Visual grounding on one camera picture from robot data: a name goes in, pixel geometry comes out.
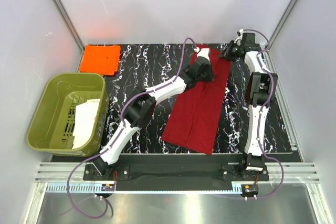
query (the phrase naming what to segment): olive green basket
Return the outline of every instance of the olive green basket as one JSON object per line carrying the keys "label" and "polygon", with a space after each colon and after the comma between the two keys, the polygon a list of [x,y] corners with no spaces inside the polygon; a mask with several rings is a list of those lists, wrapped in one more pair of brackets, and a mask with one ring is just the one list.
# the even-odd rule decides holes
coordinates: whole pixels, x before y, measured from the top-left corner
{"label": "olive green basket", "polygon": [[[90,140],[72,149],[76,106],[100,98]],[[28,145],[57,156],[90,156],[100,147],[109,97],[104,78],[96,73],[63,73],[52,78],[42,95],[27,133]]]}

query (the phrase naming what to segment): metal floor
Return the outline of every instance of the metal floor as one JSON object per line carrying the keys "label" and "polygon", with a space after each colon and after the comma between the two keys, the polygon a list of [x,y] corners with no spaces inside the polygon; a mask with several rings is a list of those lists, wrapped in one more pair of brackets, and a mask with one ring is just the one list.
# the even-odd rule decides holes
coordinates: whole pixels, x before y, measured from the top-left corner
{"label": "metal floor", "polygon": [[[260,185],[260,194],[272,190],[270,185]],[[73,199],[79,202],[87,196],[89,194],[73,194]],[[109,197],[114,208],[113,218],[109,209],[103,218],[92,220],[74,210],[60,216],[71,208],[68,196],[46,193],[37,223],[318,223],[304,184],[284,184],[268,199],[240,199],[238,195],[115,194]],[[99,215],[105,204],[97,201],[89,199],[79,208],[87,214]]]}

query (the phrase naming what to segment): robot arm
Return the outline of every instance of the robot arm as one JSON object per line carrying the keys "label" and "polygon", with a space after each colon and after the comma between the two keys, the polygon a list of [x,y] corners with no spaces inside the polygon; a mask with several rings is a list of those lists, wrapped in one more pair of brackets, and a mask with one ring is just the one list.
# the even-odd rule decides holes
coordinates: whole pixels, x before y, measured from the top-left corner
{"label": "robot arm", "polygon": [[[238,32],[239,37],[231,41],[224,52],[220,55],[230,61],[242,58],[251,71],[251,77],[245,93],[245,102],[249,109],[249,128],[247,143],[240,163],[239,172],[261,172],[265,166],[265,159],[260,149],[264,148],[265,122],[269,107],[274,100],[275,89],[278,76],[270,73],[261,58],[259,44],[255,43],[255,34],[245,33],[243,30]],[[271,81],[269,75],[273,77],[273,92],[270,101],[263,106],[271,93]]]}
{"label": "robot arm", "polygon": [[[265,121],[271,102],[274,99],[274,92],[277,82],[277,75],[272,73],[274,79],[274,90],[272,98],[263,107],[270,94],[270,80],[268,69],[264,64],[261,56],[259,44],[255,43],[255,34],[244,33],[239,34],[238,39],[231,41],[228,47],[220,58],[225,58],[229,61],[236,61],[242,58],[251,71],[251,77],[246,90],[245,101],[249,107],[249,130],[248,140],[244,149],[243,158],[239,165],[239,172],[255,172],[260,173],[265,167],[265,158],[262,155],[258,144],[258,139],[264,139]],[[165,99],[185,92],[193,88],[199,81],[212,81],[214,74],[211,69],[209,60],[210,49],[203,48],[198,51],[197,58],[192,65],[185,67],[179,76],[174,76],[172,79],[161,83],[151,88],[135,88],[131,97],[142,93],[143,91],[152,91],[149,94],[144,94],[135,99],[126,108],[124,123],[121,123],[116,132],[110,139],[109,143],[100,151],[101,156],[94,162],[96,170],[102,175],[107,170],[108,166],[117,162],[119,155],[126,143],[132,135],[141,127],[148,125],[154,108],[156,105]]]}
{"label": "robot arm", "polygon": [[134,97],[144,91],[144,94],[135,99],[126,108],[124,123],[121,123],[107,145],[100,151],[100,157],[93,161],[95,169],[103,175],[108,166],[117,162],[120,153],[132,135],[141,127],[147,126],[154,108],[165,99],[181,94],[196,86],[199,81],[212,81],[214,74],[209,59],[210,49],[197,49],[197,58],[192,65],[187,65],[179,74],[170,80],[150,88],[136,87],[131,95]]}

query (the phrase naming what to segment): marble pattern surface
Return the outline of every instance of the marble pattern surface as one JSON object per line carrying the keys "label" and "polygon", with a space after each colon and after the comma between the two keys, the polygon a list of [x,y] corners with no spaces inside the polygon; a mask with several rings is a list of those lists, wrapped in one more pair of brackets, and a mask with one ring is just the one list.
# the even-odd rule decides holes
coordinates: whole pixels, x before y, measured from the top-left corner
{"label": "marble pattern surface", "polygon": [[[222,50],[226,45],[208,46]],[[181,52],[181,44],[121,45],[118,73],[113,77],[106,77],[110,105],[102,145],[106,144],[118,127],[120,111],[134,87],[151,87],[174,76],[180,64]],[[189,44],[186,46],[184,66],[190,62],[192,53],[192,46]],[[239,153],[244,150],[249,123],[244,94],[249,76],[247,66],[242,61],[232,63],[213,153]],[[124,148],[124,153],[195,153],[161,139],[175,99],[176,97],[171,97],[155,108],[150,124],[133,135]],[[277,100],[267,116],[265,144],[268,152],[291,152]]]}

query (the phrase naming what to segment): orange towel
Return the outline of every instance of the orange towel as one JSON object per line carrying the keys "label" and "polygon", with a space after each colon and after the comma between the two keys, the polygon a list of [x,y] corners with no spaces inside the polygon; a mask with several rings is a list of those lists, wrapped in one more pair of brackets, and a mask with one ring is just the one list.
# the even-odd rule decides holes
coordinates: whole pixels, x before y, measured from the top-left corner
{"label": "orange towel", "polygon": [[120,51],[120,46],[86,45],[79,71],[112,76],[118,71]]}

